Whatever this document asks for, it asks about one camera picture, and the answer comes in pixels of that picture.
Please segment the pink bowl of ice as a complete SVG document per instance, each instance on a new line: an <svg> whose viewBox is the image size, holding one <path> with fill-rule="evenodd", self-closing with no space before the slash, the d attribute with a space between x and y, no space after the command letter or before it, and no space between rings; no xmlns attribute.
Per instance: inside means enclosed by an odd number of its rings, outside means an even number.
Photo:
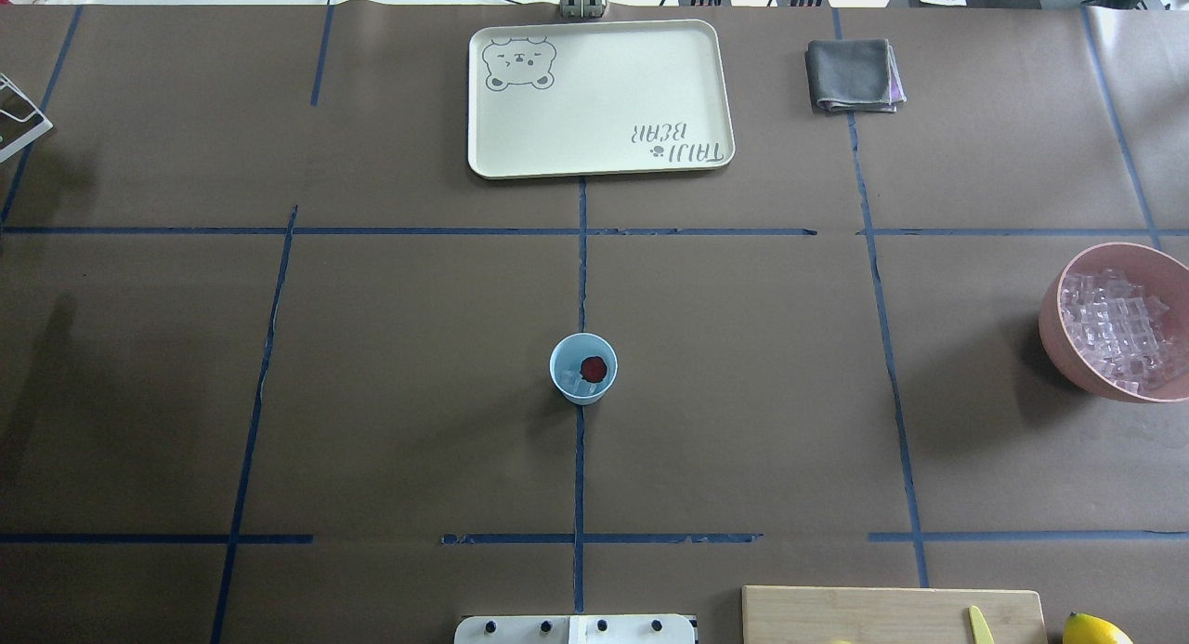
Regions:
<svg viewBox="0 0 1189 644"><path fill-rule="evenodd" d="M1185 264L1155 247L1088 247L1042 301L1046 355L1067 380L1097 397L1185 402Z"/></svg>

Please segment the red strawberry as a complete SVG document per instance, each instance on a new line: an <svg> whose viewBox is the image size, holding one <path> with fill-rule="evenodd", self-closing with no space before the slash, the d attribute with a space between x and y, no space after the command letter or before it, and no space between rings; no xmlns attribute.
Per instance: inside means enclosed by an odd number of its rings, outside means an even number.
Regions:
<svg viewBox="0 0 1189 644"><path fill-rule="evenodd" d="M579 365L581 381L600 383L608 378L608 361L603 356L586 356Z"/></svg>

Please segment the clear ice cube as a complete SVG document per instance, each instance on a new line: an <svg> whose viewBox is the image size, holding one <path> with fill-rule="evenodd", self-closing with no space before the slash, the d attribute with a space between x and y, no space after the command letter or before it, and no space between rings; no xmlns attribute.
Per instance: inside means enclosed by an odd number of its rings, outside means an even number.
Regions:
<svg viewBox="0 0 1189 644"><path fill-rule="evenodd" d="M556 373L556 383L566 394L573 397L589 397L594 390L594 383L581 381L581 372L578 370L562 370Z"/></svg>

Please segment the yellow lemon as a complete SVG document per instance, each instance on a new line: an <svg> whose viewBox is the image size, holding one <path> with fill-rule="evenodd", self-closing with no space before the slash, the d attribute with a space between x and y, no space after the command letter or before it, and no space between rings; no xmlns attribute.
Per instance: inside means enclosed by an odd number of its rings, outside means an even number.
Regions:
<svg viewBox="0 0 1189 644"><path fill-rule="evenodd" d="M1071 611L1067 615L1062 632L1064 644L1132 644L1124 630L1103 618L1087 614L1086 611Z"/></svg>

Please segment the yellow plastic knife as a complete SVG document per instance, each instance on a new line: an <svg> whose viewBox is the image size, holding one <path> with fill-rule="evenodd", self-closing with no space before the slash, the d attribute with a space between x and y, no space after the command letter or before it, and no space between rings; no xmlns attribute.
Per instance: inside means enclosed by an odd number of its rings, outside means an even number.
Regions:
<svg viewBox="0 0 1189 644"><path fill-rule="evenodd" d="M980 610L979 606L971 605L968 607L967 613L973 644L995 644L989 623L986 621L984 611Z"/></svg>

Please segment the folded grey cloth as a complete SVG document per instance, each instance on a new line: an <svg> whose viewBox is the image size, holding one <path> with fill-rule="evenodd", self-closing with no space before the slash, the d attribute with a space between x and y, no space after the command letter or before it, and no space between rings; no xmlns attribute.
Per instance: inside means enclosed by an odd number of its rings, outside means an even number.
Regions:
<svg viewBox="0 0 1189 644"><path fill-rule="evenodd" d="M887 38L811 40L809 91L820 111L895 113L908 101Z"/></svg>

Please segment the white pedestal column base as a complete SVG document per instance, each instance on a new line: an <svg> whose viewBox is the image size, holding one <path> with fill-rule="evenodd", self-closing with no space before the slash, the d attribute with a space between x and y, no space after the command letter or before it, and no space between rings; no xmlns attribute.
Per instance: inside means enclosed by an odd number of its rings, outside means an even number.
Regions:
<svg viewBox="0 0 1189 644"><path fill-rule="evenodd" d="M693 617L677 613L476 615L454 643L698 643Z"/></svg>

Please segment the cream bear serving tray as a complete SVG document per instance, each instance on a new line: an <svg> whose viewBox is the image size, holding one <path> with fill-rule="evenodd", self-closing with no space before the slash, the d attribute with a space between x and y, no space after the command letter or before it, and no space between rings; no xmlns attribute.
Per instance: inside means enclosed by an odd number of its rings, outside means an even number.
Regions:
<svg viewBox="0 0 1189 644"><path fill-rule="evenodd" d="M713 170L735 153L706 21L502 26L470 38L467 160L480 177Z"/></svg>

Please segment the wooden cutting board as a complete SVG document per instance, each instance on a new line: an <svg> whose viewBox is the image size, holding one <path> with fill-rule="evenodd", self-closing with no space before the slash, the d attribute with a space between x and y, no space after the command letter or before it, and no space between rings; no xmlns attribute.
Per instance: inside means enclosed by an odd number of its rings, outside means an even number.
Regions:
<svg viewBox="0 0 1189 644"><path fill-rule="evenodd" d="M998 643L1048 640L1027 591L744 585L740 606L746 643L973 643L971 607Z"/></svg>

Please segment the light blue plastic cup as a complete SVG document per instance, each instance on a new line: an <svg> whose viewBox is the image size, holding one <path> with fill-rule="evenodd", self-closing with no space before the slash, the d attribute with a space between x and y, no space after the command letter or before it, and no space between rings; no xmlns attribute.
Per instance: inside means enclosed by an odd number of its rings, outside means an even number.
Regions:
<svg viewBox="0 0 1189 644"><path fill-rule="evenodd" d="M573 334L561 339L549 355L548 372L556 390L585 406L608 393L619 373L619 356L603 336Z"/></svg>

